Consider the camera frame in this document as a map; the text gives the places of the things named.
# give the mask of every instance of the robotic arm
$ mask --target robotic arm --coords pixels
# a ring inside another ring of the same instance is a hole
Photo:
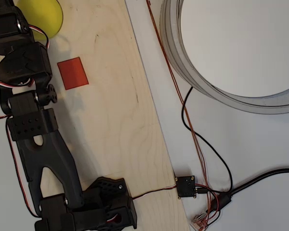
[[[16,142],[34,209],[42,220],[36,231],[122,230],[133,225],[137,215],[124,179],[97,179],[82,191],[74,159],[58,130],[52,70],[47,48],[35,42],[29,24],[13,0],[0,0],[0,81],[18,85],[34,80],[36,90],[13,94],[0,86],[0,106],[8,117],[12,140]],[[33,137],[41,135],[42,146]],[[61,181],[64,194],[43,198],[40,182],[44,167]],[[117,217],[116,222],[107,222]]]

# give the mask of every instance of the cable connector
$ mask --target cable connector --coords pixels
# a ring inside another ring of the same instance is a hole
[[[207,194],[209,190],[207,188],[197,188],[196,193],[198,194]]]
[[[222,208],[224,208],[227,204],[229,204],[231,202],[231,197],[232,197],[232,195],[230,193],[219,194],[217,196],[218,203],[219,203],[218,211],[220,211]],[[216,210],[217,210],[217,200],[214,199],[211,202],[210,211],[216,211]]]

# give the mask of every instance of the white surface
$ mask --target white surface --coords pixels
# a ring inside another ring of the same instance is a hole
[[[22,168],[20,172],[25,179]],[[37,219],[29,214],[21,194],[5,133],[5,119],[2,119],[0,120],[0,231],[32,231],[35,221]]]
[[[289,89],[289,0],[184,0],[181,32],[217,88],[246,97]]]
[[[145,0],[126,0],[139,50],[176,176],[194,174],[203,182],[191,134],[181,123],[181,104],[160,51]],[[161,0],[151,1],[159,20]],[[189,85],[177,78],[185,95]],[[242,112],[194,90],[187,103],[192,123],[223,156],[234,183],[276,167],[289,167],[289,114]],[[213,188],[228,185],[227,171],[201,142]],[[205,196],[184,198],[188,218],[205,208]],[[289,230],[289,174],[274,176],[238,193],[210,231]]]

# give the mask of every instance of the connector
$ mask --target connector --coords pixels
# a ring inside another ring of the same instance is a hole
[[[232,196],[229,193],[223,193],[223,194],[219,194],[217,196],[218,202],[219,202],[218,211],[220,211],[222,208],[224,208],[227,204],[229,204],[231,202],[231,197]],[[210,210],[211,211],[216,211],[217,210],[217,201],[216,201],[216,199],[212,200]]]
[[[196,189],[196,193],[198,193],[198,194],[207,194],[208,193],[208,189],[206,189],[206,188],[197,188]]]
[[[203,231],[203,227],[197,225],[196,223],[193,223],[193,221],[191,221],[189,224],[193,227],[195,231]]]

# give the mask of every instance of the white table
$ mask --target white table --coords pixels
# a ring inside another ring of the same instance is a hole
[[[194,174],[202,181],[191,134],[181,122],[181,103],[160,50],[145,0],[126,0],[159,121],[176,176]],[[162,0],[151,0],[157,24]],[[177,78],[185,95],[189,85]],[[222,155],[234,183],[266,170],[289,167],[289,114],[256,115],[242,112],[192,91],[187,108],[194,129]],[[203,142],[210,183],[220,189],[228,175]],[[201,213],[205,196],[184,198],[188,218]],[[289,230],[289,174],[274,176],[238,193],[210,231]]]

